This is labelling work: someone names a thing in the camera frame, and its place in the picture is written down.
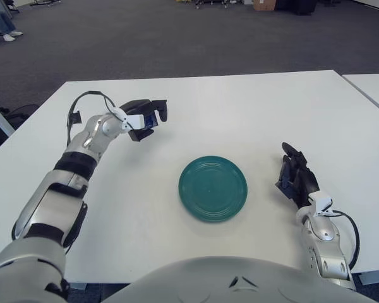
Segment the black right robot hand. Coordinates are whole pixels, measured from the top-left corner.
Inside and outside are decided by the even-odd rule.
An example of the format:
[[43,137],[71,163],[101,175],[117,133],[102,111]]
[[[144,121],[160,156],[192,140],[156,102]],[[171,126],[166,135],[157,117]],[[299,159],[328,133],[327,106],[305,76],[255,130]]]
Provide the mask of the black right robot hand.
[[314,173],[307,167],[307,160],[302,152],[283,142],[285,155],[279,180],[275,186],[298,208],[297,216],[332,216],[332,198],[320,190]]

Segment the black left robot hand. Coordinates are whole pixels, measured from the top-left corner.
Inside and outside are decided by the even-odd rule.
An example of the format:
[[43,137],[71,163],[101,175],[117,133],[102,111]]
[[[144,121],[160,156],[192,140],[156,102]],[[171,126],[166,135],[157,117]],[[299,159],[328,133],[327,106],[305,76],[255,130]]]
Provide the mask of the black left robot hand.
[[167,121],[167,100],[132,100],[120,106],[128,116],[140,115],[143,117],[144,126],[128,132],[130,138],[135,142],[150,136],[154,132],[154,127],[158,126],[156,112],[158,112],[162,122]]

